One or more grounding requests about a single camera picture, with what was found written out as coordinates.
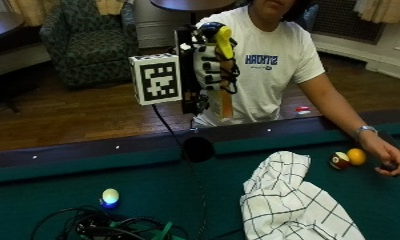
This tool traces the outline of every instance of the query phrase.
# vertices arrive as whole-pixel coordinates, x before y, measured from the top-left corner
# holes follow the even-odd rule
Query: wristwatch
[[[375,133],[375,135],[377,135],[377,130],[375,130],[374,127],[371,127],[371,126],[361,126],[361,127],[355,130],[355,132],[354,132],[354,139],[355,139],[357,142],[359,141],[359,133],[361,133],[362,131],[366,131],[366,130],[373,131],[373,132]]]

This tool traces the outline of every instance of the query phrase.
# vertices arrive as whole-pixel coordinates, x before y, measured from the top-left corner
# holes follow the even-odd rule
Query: wooden floor
[[[361,62],[330,55],[321,58],[333,84],[358,112],[400,108],[398,79],[366,71]],[[137,105],[129,83],[68,91],[49,62],[6,75],[40,88],[14,98],[20,114],[0,105],[0,151],[166,131],[152,107]],[[295,85],[289,85],[282,116],[295,117],[301,105],[311,107]],[[189,128],[192,116],[181,114],[180,102],[157,108],[173,130]],[[315,115],[311,107],[305,116]]]

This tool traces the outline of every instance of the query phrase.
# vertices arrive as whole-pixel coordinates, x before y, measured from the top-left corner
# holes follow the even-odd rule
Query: pool table
[[[361,115],[400,144],[400,110]],[[303,180],[338,201],[365,239],[400,240],[400,176],[378,175],[371,156],[342,171],[329,166],[331,153],[357,144],[325,118],[177,131],[174,136],[178,141],[161,133],[0,152],[0,239],[29,239],[37,222],[60,209],[100,207],[106,188],[120,193],[109,213],[172,221],[190,239],[205,219],[202,239],[225,233],[231,234],[218,239],[243,239],[242,183],[266,157],[283,150],[310,156]],[[214,155],[189,164],[177,142],[193,137],[210,141]],[[34,239],[54,239],[64,220],[49,219]]]

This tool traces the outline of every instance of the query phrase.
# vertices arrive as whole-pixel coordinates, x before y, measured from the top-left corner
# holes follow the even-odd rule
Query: yellow handle
[[[218,48],[221,49],[222,54],[226,59],[230,59],[233,57],[231,47],[230,47],[230,43],[229,43],[230,34],[231,34],[231,32],[230,32],[229,27],[222,26],[214,35],[215,44],[217,44]]]

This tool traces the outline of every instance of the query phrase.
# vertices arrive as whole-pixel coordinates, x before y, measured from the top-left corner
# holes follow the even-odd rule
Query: red object
[[[302,112],[302,111],[307,111],[309,110],[309,107],[307,106],[298,106],[295,108],[295,112]]]
[[[341,170],[349,167],[349,158],[343,153],[337,152],[331,154],[329,163],[333,168]]]

